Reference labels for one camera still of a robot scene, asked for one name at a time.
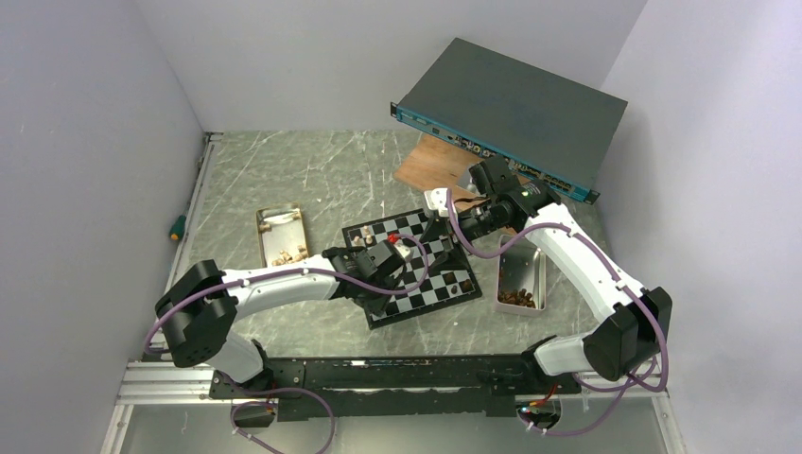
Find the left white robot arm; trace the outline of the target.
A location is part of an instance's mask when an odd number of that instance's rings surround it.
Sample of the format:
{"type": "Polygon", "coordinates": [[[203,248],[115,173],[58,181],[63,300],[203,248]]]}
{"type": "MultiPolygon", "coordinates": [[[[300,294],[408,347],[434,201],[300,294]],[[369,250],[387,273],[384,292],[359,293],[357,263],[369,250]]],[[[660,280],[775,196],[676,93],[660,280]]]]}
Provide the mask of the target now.
{"type": "Polygon", "coordinates": [[[352,300],[372,312],[400,294],[412,250],[403,241],[333,247],[296,263],[256,270],[222,270],[213,260],[192,266],[155,305],[154,332],[177,368],[210,365],[247,396],[264,394],[272,372],[263,347],[233,332],[256,313],[307,301],[352,300]]]}

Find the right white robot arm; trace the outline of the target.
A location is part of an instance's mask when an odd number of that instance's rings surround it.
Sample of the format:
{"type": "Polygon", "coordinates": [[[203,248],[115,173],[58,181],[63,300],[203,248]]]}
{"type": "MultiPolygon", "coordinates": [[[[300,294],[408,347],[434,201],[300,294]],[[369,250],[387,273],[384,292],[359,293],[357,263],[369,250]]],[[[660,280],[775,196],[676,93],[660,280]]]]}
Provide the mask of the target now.
{"type": "Polygon", "coordinates": [[[586,234],[559,195],[546,183],[522,183],[500,156],[470,167],[480,202],[458,211],[451,189],[425,192],[426,212],[446,220],[460,244],[478,258],[502,255],[526,240],[545,253],[579,290],[597,325],[578,335],[536,343],[525,357],[521,379],[542,393],[558,375],[594,372],[608,381],[626,376],[639,385],[636,369],[648,359],[661,367],[653,386],[668,383],[667,346],[672,300],[661,287],[646,288],[586,234]]]}

